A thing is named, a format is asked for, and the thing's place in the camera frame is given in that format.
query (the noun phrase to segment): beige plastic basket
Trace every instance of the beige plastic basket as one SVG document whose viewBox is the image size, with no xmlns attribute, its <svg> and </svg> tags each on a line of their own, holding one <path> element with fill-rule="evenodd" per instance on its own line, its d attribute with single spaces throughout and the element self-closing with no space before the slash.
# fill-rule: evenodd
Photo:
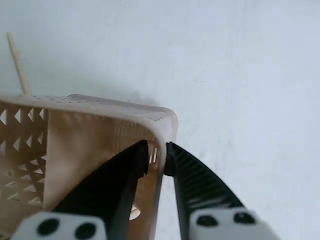
<svg viewBox="0 0 320 240">
<path fill-rule="evenodd" d="M 138 181 L 134 205 L 141 214 L 129 222 L 127 239 L 153 239 L 166 142 L 175 140 L 177 126 L 174 112 L 163 107 L 77 94 L 0 96 L 0 239 L 142 139 L 149 172 Z"/>
</svg>

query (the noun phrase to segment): wooden stick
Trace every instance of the wooden stick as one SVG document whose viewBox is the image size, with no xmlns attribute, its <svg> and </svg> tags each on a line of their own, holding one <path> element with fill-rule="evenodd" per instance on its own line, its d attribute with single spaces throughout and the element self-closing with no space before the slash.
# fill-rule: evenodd
<svg viewBox="0 0 320 240">
<path fill-rule="evenodd" d="M 13 58 L 13 61 L 15 64 L 15 69 L 16 69 L 16 72 L 18 73 L 18 76 L 19 76 L 19 80 L 20 80 L 23 94 L 31 95 L 31 88 L 30 88 L 28 79 L 24 73 L 24 68 L 23 68 L 22 63 L 20 61 L 19 51 L 16 48 L 14 37 L 11 32 L 7 32 L 7 38 L 8 38 L 8 43 L 9 43 L 10 50 L 11 50 L 11 55 L 12 55 L 12 58 Z"/>
</svg>

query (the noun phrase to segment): basket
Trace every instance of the basket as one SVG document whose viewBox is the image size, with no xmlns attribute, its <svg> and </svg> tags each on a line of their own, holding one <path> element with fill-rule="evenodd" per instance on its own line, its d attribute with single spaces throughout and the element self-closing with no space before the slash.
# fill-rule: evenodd
<svg viewBox="0 0 320 240">
<path fill-rule="evenodd" d="M 129 221 L 127 239 L 154 239 L 166 142 L 175 140 L 177 126 L 174 112 L 163 107 L 78 94 L 0 96 L 0 240 L 142 139 L 149 171 L 138 180 L 140 215 Z"/>
</svg>

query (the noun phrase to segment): white surface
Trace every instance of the white surface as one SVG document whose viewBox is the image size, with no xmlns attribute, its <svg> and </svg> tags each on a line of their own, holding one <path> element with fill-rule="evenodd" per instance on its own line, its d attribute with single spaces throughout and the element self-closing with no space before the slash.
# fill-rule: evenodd
<svg viewBox="0 0 320 240">
<path fill-rule="evenodd" d="M 234 216 L 237 213 L 251 215 L 255 224 L 235 223 Z M 213 227 L 198 225 L 200 216 L 212 216 L 218 224 Z M 189 236 L 191 240 L 279 240 L 268 224 L 261 221 L 255 212 L 244 207 L 194 211 L 190 217 Z"/>
<path fill-rule="evenodd" d="M 40 235 L 38 227 L 46 220 L 58 220 L 55 231 L 48 235 Z M 39 212 L 22 221 L 12 236 L 12 240 L 78 240 L 76 232 L 83 224 L 93 224 L 95 232 L 90 240 L 108 240 L 105 224 L 99 217 L 65 214 L 58 212 Z"/>
<path fill-rule="evenodd" d="M 35 95 L 173 109 L 176 142 L 283 240 L 319 236 L 320 2 L 3 0 L 0 91 L 18 93 L 6 31 Z M 179 235 L 165 177 L 156 239 Z"/>
</svg>

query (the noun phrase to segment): black screw hole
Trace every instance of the black screw hole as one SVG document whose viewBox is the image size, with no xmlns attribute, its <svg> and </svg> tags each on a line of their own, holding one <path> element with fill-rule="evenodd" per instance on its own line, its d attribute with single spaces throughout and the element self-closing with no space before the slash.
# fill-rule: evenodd
<svg viewBox="0 0 320 240">
<path fill-rule="evenodd" d="M 59 227 L 59 220 L 57 218 L 49 218 L 44 220 L 37 228 L 37 232 L 41 236 L 47 236 L 54 233 Z"/>
<path fill-rule="evenodd" d="M 93 237 L 96 233 L 96 226 L 93 223 L 86 222 L 81 224 L 75 230 L 75 237 L 80 240 L 86 240 Z"/>
<path fill-rule="evenodd" d="M 256 220 L 247 212 L 238 212 L 233 220 L 237 224 L 256 224 Z"/>
<path fill-rule="evenodd" d="M 205 226 L 205 227 L 215 227 L 218 226 L 217 220 L 215 220 L 212 216 L 210 215 L 204 215 L 198 217 L 196 224 L 200 226 Z"/>
</svg>

